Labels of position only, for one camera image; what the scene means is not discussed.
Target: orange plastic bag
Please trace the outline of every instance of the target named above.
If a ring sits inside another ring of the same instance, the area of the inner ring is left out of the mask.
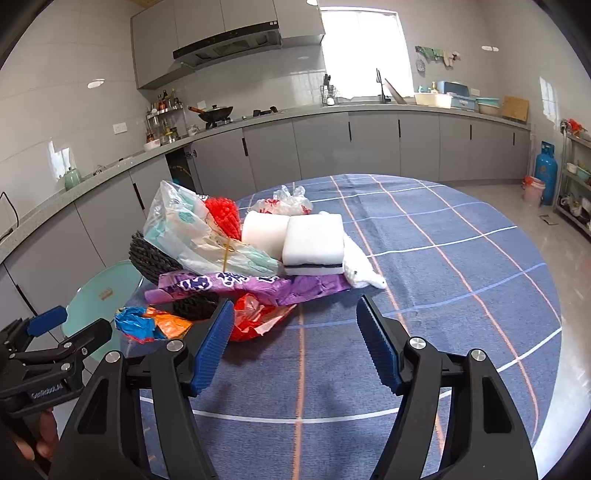
[[[166,335],[166,338],[183,338],[185,333],[189,331],[193,322],[189,322],[181,317],[172,315],[171,313],[161,312],[155,308],[146,308],[144,317],[152,317],[156,323],[156,327]]]

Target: black basket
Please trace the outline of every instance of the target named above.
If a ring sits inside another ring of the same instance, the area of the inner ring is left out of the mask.
[[[154,285],[162,273],[182,270],[183,266],[154,245],[144,240],[138,231],[131,237],[129,259],[134,267]],[[199,293],[183,300],[173,302],[173,312],[187,320],[208,319],[219,302],[219,295],[213,292]]]

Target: bucket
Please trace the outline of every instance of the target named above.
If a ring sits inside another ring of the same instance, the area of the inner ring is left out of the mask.
[[[546,184],[535,177],[526,177],[524,184],[524,201],[534,207],[539,207]]]

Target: plastic container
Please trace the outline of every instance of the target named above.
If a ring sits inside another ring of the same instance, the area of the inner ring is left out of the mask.
[[[526,182],[523,194],[524,201],[534,207],[539,207],[545,187],[545,183],[539,179],[533,178],[532,182]]]

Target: human hand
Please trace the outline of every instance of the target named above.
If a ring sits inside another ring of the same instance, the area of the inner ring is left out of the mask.
[[[37,442],[35,449],[39,455],[51,461],[59,442],[57,423],[53,416],[53,408],[41,412],[41,417],[39,418],[39,434],[41,439]],[[35,452],[31,446],[17,435],[12,434],[12,438],[22,455],[27,460],[33,461],[35,459]]]

